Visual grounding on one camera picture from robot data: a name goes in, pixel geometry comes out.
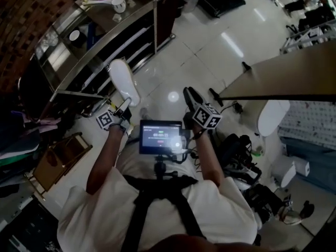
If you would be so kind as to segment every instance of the small monitor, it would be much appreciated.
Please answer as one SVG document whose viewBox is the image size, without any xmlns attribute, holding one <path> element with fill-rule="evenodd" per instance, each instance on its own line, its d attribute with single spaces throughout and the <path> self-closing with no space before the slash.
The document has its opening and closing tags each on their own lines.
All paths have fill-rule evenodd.
<svg viewBox="0 0 336 252">
<path fill-rule="evenodd" d="M 180 154 L 181 131 L 181 121 L 141 120 L 140 154 Z"/>
</svg>

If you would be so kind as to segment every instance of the cup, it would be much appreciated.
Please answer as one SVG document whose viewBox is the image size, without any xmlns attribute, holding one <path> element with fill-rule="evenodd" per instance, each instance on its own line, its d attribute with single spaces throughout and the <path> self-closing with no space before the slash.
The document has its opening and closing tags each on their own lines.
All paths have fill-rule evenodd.
<svg viewBox="0 0 336 252">
<path fill-rule="evenodd" d="M 69 35 L 69 39 L 76 48 L 81 48 L 83 44 L 86 42 L 85 34 L 83 34 L 79 30 L 73 30 Z"/>
<path fill-rule="evenodd" d="M 126 10 L 125 0 L 112 0 L 111 4 L 117 13 L 123 13 Z"/>
</svg>

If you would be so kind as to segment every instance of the display screen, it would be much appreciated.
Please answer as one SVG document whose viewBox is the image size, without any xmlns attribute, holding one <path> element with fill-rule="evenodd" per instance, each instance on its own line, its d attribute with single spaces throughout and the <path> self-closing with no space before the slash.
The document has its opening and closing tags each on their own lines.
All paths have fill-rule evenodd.
<svg viewBox="0 0 336 252">
<path fill-rule="evenodd" d="M 153 148 L 181 148 L 179 126 L 150 126 L 144 125 L 142 129 L 142 145 Z"/>
</svg>

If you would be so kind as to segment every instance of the wall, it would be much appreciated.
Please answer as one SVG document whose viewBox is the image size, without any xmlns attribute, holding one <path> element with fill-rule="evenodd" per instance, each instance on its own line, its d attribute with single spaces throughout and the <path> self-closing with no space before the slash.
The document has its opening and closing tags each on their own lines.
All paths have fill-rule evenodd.
<svg viewBox="0 0 336 252">
<path fill-rule="evenodd" d="M 0 0 L 0 93 L 15 89 L 34 47 L 76 0 Z"/>
</svg>

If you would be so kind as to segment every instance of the wooden chair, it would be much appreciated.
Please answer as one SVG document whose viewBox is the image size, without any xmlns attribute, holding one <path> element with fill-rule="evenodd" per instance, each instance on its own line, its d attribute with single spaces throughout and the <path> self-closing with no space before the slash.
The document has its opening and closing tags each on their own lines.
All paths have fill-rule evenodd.
<svg viewBox="0 0 336 252">
<path fill-rule="evenodd" d="M 50 145 L 41 157 L 31 177 L 27 177 L 35 191 L 42 197 L 51 189 L 62 176 L 66 175 L 79 160 L 90 150 L 92 145 L 81 137 L 82 133 L 75 133 L 53 145 Z M 35 178 L 44 189 L 40 192 L 31 181 Z"/>
</svg>

